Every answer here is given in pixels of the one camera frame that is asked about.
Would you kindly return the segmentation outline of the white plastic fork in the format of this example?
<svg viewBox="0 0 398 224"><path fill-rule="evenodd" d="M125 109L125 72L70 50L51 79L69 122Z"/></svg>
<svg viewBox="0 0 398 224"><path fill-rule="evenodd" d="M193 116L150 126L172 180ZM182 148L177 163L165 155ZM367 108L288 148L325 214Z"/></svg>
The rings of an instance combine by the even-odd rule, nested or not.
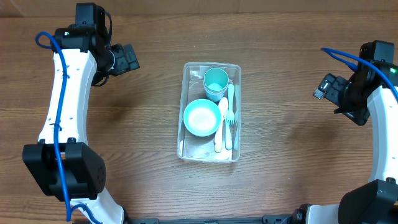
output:
<svg viewBox="0 0 398 224"><path fill-rule="evenodd" d="M234 85L228 85L228 113L226 120L230 126L234 124L234 113L233 113L233 100L234 100Z"/></svg>

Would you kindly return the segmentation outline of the light blue plastic fork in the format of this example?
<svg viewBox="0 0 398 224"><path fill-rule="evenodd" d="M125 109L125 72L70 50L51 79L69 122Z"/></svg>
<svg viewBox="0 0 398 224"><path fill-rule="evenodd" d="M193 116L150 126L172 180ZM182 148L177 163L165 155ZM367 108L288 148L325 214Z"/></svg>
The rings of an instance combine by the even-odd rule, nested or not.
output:
<svg viewBox="0 0 398 224"><path fill-rule="evenodd" d="M227 150L232 150L233 143L232 143L232 134L230 125L226 124L225 126L225 148Z"/></svg>

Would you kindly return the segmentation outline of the white plastic spoon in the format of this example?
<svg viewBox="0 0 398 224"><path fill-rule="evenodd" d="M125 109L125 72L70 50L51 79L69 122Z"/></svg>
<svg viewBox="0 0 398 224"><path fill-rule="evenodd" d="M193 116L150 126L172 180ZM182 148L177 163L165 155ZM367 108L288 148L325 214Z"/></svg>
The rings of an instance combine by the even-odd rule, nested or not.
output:
<svg viewBox="0 0 398 224"><path fill-rule="evenodd" d="M222 142L222 129L223 129L223 121L225 114L228 110L228 99L226 97L222 97L220 102L218 103L218 108L221 112L221 121L220 125L215 133L215 143Z"/></svg>

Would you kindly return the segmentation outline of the light blue bowl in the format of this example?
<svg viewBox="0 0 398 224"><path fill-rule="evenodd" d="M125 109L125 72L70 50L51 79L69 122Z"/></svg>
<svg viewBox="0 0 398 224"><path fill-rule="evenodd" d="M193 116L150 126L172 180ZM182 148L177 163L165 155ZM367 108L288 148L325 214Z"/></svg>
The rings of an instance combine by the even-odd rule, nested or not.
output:
<svg viewBox="0 0 398 224"><path fill-rule="evenodd" d="M211 136L220 126L221 111L216 103L207 99L197 99L184 109L183 123L194 136Z"/></svg>

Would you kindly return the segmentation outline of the yellow plastic fork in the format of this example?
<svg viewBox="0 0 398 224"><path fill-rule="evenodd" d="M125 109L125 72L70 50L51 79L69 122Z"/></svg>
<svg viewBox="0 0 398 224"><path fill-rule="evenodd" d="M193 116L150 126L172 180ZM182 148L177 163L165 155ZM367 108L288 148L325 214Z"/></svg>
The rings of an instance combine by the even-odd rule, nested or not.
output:
<svg viewBox="0 0 398 224"><path fill-rule="evenodd" d="M215 143L215 152L220 153L222 150L223 150L223 143L222 142Z"/></svg>

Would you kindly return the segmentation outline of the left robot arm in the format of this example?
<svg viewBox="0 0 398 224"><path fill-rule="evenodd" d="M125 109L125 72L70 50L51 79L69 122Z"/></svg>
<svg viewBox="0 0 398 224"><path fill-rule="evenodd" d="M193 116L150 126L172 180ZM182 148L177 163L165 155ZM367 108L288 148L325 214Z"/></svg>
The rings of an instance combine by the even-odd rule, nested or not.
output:
<svg viewBox="0 0 398 224"><path fill-rule="evenodd" d="M79 210L90 223L129 223L127 211L106 189L104 160L88 145L90 90L139 68L131 45L112 44L108 11L76 5L75 22L49 35L54 80L48 114L35 144L22 159L45 195L65 204L66 219Z"/></svg>

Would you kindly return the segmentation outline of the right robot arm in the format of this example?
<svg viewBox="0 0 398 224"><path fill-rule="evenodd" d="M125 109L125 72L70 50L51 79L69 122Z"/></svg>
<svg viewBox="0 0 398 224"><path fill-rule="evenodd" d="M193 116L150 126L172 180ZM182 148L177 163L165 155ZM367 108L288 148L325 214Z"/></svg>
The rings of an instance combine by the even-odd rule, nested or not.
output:
<svg viewBox="0 0 398 224"><path fill-rule="evenodd" d="M397 223L397 65L394 44L374 40L359 55L322 51L347 65L349 79L327 74L314 92L359 126L372 122L373 164L367 184L333 205L303 204L282 223Z"/></svg>

